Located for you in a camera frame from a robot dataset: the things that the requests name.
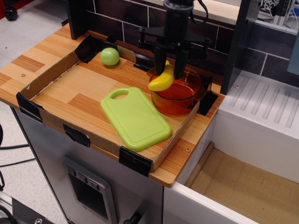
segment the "gray floor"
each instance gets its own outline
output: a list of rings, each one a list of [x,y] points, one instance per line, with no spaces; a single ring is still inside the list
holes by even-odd
[[[67,19],[63,0],[35,0],[18,10],[18,19],[0,20],[0,68],[61,28]],[[1,144],[14,146],[26,140],[11,112],[0,102]],[[29,147],[0,151],[0,165],[34,158]],[[36,161],[0,168],[4,193],[56,224],[67,223]]]

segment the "dark tile wall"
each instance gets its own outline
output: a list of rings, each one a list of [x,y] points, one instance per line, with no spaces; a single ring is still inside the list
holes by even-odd
[[[85,0],[85,5],[87,19],[92,21],[88,22],[89,29],[133,45],[138,44],[138,28],[164,25],[164,7],[143,0]],[[196,26],[189,21],[188,28],[212,41],[207,60],[191,59],[189,63],[223,75],[234,27],[211,23]]]
[[[255,24],[243,69],[299,87],[299,76],[287,71],[296,36]]]

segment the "cutting board handle hole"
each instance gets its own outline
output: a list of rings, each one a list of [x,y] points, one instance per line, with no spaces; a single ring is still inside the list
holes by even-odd
[[[129,94],[128,89],[117,89],[110,94],[112,99],[123,99]]]
[[[127,94],[121,94],[121,95],[118,95],[116,97],[114,97],[114,99],[123,99],[127,96]]]

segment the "green ball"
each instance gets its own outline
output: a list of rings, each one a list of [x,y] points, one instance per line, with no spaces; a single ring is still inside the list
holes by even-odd
[[[105,65],[116,65],[120,59],[120,54],[114,48],[105,48],[101,52],[101,60]]]

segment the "yellow banana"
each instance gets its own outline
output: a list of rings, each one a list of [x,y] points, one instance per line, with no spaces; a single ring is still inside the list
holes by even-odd
[[[157,78],[149,83],[149,89],[152,91],[167,90],[174,81],[174,65],[166,61],[164,71]]]

